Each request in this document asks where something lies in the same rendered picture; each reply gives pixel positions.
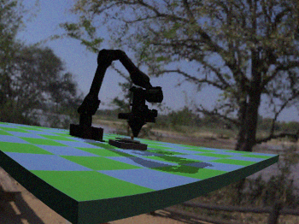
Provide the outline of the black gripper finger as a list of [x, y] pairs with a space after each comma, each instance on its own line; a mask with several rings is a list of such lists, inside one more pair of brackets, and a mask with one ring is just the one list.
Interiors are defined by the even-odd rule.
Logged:
[[128, 122], [131, 130], [132, 130], [132, 135], [133, 137], [137, 137], [137, 134], [138, 134], [138, 125], [141, 123], [141, 122], [138, 122], [138, 121], [126, 121]]
[[[146, 122], [141, 122], [141, 123], [138, 125], [138, 134], [139, 134], [139, 132], [140, 132], [140, 130], [141, 130], [141, 128], [142, 128], [142, 126], [143, 126], [144, 124], [147, 124], [147, 123], [146, 123]], [[138, 136], [138, 134], [137, 134], [137, 136]]]

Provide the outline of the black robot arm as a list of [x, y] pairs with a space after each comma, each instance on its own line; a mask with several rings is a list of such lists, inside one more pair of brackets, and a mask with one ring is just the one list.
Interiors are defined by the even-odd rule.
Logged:
[[[132, 63], [132, 60], [126, 55], [125, 51], [121, 50], [100, 50], [97, 55], [97, 71], [91, 84], [91, 89], [88, 95], [85, 96], [83, 103], [78, 108], [80, 113], [79, 126], [92, 127], [92, 116], [95, 115], [101, 100], [98, 99], [98, 93], [101, 89], [103, 78], [107, 68], [113, 61], [119, 60], [127, 72], [130, 74], [130, 78], [134, 85], [141, 86], [143, 88], [132, 86], [129, 91], [133, 91], [132, 101], [148, 103], [161, 103], [163, 100], [163, 92], [160, 86], [152, 86], [150, 84], [150, 78], [144, 72], [138, 70]], [[86, 113], [87, 112], [87, 113]], [[82, 114], [83, 113], [83, 114]], [[148, 105], [144, 107], [141, 103], [138, 108], [137, 115], [143, 115], [147, 119], [154, 120], [157, 117], [158, 110], [148, 109]]]

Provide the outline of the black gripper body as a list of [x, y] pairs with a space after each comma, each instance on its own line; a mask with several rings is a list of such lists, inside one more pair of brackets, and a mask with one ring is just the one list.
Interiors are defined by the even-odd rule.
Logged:
[[144, 105], [144, 107], [146, 106], [145, 102], [132, 101], [132, 103], [130, 103], [130, 106], [132, 106], [132, 112], [131, 113], [121, 113], [120, 112], [118, 114], [118, 119], [129, 120], [129, 121], [138, 121], [138, 122], [153, 122], [153, 123], [155, 123], [155, 118], [154, 118], [154, 120], [147, 119], [147, 118], [145, 118], [145, 116], [141, 115], [141, 113], [140, 113], [140, 115], [137, 115], [138, 108], [139, 108], [139, 105], [141, 105], [141, 103]]

